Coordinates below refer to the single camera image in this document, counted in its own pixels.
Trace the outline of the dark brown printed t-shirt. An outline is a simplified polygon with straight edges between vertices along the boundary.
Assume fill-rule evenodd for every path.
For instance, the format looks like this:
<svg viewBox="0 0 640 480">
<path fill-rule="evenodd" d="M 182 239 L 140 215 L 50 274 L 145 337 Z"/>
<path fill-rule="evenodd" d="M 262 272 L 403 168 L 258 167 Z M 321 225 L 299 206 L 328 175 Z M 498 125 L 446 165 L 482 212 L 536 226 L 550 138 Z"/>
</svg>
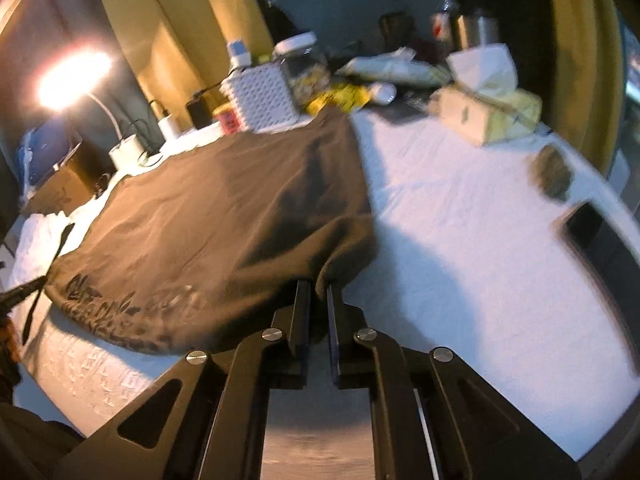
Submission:
<svg viewBox="0 0 640 480">
<path fill-rule="evenodd" d="M 46 293 L 73 322 L 147 354 L 221 349 L 286 286 L 323 294 L 378 251 L 356 129 L 327 108 L 280 133 L 240 132 L 120 180 Z"/>
</svg>

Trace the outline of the brown cardboard box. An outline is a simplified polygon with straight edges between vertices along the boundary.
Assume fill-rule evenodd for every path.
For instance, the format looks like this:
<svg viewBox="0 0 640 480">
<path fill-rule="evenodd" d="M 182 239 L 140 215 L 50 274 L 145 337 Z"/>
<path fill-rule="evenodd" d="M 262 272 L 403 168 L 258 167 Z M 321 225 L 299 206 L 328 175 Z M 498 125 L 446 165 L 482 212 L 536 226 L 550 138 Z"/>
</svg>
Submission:
<svg viewBox="0 0 640 480">
<path fill-rule="evenodd" d="M 71 214 L 103 190 L 115 166 L 86 142 L 77 144 L 43 180 L 21 208 L 29 214 Z"/>
</svg>

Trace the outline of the dark tablet in sleeve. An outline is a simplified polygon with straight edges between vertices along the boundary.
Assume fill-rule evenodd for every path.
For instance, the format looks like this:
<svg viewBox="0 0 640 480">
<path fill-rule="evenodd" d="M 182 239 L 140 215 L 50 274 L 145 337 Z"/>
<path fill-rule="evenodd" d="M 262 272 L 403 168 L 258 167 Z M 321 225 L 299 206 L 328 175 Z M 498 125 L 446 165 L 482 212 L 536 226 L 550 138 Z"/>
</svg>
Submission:
<svg viewBox="0 0 640 480">
<path fill-rule="evenodd" d="M 39 186 L 80 142 L 64 115 L 54 115 L 24 133 L 15 152 L 21 191 Z"/>
</svg>

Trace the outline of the white textured bed cover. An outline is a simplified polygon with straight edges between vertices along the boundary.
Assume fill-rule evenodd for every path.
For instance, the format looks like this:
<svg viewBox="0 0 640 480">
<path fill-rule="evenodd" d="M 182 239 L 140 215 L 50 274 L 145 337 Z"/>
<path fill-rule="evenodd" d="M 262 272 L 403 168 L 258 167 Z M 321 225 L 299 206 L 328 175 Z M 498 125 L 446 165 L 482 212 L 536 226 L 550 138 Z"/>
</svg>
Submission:
<svg viewBox="0 0 640 480">
<path fill-rule="evenodd" d="M 474 148 L 433 118 L 392 126 L 352 116 L 370 179 L 380 249 L 345 290 L 403 346 L 445 346 L 544 430 L 582 469 L 639 393 L 622 329 L 562 240 L 568 212 L 592 200 L 639 260 L 639 227 L 605 180 L 561 139 Z M 540 194 L 529 162 L 552 142 L 574 171 L 567 204 Z M 84 337 L 39 301 L 15 403 L 91 434 L 176 362 Z M 270 402 L 264 479 L 367 479 L 365 391 L 334 387 L 326 342 L 307 387 Z"/>
</svg>

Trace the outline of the white desk lamp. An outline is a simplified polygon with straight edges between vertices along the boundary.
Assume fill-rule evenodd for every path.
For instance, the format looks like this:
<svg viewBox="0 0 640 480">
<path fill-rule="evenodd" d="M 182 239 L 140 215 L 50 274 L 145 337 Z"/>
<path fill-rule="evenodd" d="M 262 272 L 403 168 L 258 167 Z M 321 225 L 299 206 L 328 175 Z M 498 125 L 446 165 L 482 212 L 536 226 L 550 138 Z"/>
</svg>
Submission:
<svg viewBox="0 0 640 480">
<path fill-rule="evenodd" d="M 44 72 L 38 81 L 36 96 L 40 105 L 55 112 L 70 108 L 85 96 L 95 102 L 116 133 L 117 143 L 108 152 L 112 163 L 118 171 L 131 171 L 141 166 L 144 148 L 135 134 L 124 137 L 115 115 L 94 94 L 112 66 L 112 59 L 105 52 L 79 49 L 60 58 Z"/>
</svg>

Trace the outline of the white usb charger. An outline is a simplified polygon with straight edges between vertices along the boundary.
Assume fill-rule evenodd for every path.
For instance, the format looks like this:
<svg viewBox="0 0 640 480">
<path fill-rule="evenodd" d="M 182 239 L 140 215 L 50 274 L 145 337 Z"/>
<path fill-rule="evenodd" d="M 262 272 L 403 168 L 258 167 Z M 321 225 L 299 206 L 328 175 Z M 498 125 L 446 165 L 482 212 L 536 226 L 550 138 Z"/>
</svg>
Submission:
<svg viewBox="0 0 640 480">
<path fill-rule="evenodd" d="M 175 141 L 182 135 L 178 122 L 176 122 L 175 117 L 171 114 L 160 119 L 157 125 L 166 142 Z"/>
</svg>

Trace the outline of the black smartphone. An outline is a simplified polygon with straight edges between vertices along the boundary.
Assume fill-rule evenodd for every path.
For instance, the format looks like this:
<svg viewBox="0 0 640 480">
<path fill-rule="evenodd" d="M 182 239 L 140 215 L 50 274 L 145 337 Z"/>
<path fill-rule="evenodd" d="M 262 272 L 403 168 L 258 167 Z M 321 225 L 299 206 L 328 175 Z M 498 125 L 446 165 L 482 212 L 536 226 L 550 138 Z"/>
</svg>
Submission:
<svg viewBox="0 0 640 480">
<path fill-rule="evenodd" d="M 579 204 L 563 221 L 562 237 L 585 263 L 629 330 L 639 330 L 639 261 L 600 209 Z"/>
</svg>

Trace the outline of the black power adapter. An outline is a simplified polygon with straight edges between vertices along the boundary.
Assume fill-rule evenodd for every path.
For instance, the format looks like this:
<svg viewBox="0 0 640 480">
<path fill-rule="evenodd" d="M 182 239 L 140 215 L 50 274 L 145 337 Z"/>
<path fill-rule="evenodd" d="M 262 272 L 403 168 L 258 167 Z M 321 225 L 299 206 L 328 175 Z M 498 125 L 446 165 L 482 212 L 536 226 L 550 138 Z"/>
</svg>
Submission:
<svg viewBox="0 0 640 480">
<path fill-rule="evenodd" d="M 204 96 L 194 96 L 186 102 L 186 111 L 196 130 L 201 130 L 213 123 L 212 112 L 210 111 Z"/>
</svg>

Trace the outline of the small brown stone figurine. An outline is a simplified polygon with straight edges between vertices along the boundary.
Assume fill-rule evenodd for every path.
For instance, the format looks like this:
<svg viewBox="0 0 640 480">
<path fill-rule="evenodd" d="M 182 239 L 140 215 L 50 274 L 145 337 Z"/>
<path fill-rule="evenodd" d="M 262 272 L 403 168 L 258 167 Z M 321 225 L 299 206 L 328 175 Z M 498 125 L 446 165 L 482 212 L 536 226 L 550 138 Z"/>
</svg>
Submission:
<svg viewBox="0 0 640 480">
<path fill-rule="evenodd" d="M 547 144 L 534 157 L 530 175 L 533 184 L 544 196 L 559 202 L 567 200 L 574 174 L 554 144 Z"/>
</svg>

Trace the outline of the red candle tin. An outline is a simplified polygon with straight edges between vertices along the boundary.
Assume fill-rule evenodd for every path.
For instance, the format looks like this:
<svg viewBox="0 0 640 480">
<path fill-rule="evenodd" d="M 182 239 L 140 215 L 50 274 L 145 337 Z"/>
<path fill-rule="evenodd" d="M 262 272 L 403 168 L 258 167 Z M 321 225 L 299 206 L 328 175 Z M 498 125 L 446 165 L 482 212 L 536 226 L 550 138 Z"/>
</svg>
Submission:
<svg viewBox="0 0 640 480">
<path fill-rule="evenodd" d="M 214 110 L 214 118 L 218 122 L 221 128 L 221 132 L 224 136 L 232 136 L 242 130 L 242 125 L 238 116 L 236 116 L 235 109 L 231 103 L 224 103 L 218 106 Z"/>
</svg>

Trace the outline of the yellow tissue box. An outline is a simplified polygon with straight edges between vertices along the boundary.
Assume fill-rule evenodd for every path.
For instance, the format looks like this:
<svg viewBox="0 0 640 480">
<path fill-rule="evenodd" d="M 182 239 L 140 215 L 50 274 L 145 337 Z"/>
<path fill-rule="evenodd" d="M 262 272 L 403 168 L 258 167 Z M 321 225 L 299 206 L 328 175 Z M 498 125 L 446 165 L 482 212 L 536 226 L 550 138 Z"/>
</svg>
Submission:
<svg viewBox="0 0 640 480">
<path fill-rule="evenodd" d="M 535 131 L 542 99 L 518 86 L 518 70 L 505 44 L 450 54 L 446 65 L 451 81 L 430 99 L 430 111 L 445 126 L 477 146 Z"/>
</svg>

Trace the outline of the white plastic bag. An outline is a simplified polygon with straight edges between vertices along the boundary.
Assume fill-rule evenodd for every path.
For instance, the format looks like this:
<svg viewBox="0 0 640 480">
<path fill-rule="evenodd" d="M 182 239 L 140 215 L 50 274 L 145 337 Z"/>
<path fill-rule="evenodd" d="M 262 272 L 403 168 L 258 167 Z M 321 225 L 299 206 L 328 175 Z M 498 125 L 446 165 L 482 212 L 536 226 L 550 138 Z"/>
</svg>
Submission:
<svg viewBox="0 0 640 480">
<path fill-rule="evenodd" d="M 365 81 L 389 82 L 398 86 L 438 88 L 451 81 L 448 70 L 416 61 L 416 52 L 400 48 L 377 56 L 357 56 L 335 73 L 341 77 L 356 77 Z"/>
</svg>

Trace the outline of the clear jar with white lid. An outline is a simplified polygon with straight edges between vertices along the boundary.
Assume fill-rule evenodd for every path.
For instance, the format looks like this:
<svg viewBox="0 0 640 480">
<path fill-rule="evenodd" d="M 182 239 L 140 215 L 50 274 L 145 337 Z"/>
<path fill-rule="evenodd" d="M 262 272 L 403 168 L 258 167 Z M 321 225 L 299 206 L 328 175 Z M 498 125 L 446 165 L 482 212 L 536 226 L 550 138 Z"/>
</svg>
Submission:
<svg viewBox="0 0 640 480">
<path fill-rule="evenodd" d="M 329 88 L 331 72 L 313 32 L 301 32 L 279 41 L 274 46 L 272 57 L 280 65 L 299 108 L 306 107 Z"/>
</svg>

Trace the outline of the steel thermos cup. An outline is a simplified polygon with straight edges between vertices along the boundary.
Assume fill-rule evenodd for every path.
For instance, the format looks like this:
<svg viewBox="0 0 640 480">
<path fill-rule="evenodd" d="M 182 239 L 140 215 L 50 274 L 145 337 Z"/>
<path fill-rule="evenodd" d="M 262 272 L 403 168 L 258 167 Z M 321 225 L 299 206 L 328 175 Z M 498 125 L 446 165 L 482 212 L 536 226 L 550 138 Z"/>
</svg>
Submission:
<svg viewBox="0 0 640 480">
<path fill-rule="evenodd" d="M 456 26 L 461 50 L 501 42 L 498 20 L 482 9 L 476 9 L 471 14 L 460 15 Z"/>
</svg>

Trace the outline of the plastic water bottle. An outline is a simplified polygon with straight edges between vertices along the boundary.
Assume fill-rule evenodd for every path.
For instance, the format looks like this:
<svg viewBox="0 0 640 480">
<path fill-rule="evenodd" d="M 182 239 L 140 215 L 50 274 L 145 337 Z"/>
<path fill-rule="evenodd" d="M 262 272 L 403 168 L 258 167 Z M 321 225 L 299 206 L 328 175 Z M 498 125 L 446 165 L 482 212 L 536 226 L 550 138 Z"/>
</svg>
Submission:
<svg viewBox="0 0 640 480">
<path fill-rule="evenodd" d="M 439 47 L 449 53 L 454 50 L 454 19 L 458 15 L 457 0 L 437 0 L 432 14 L 432 32 Z"/>
</svg>

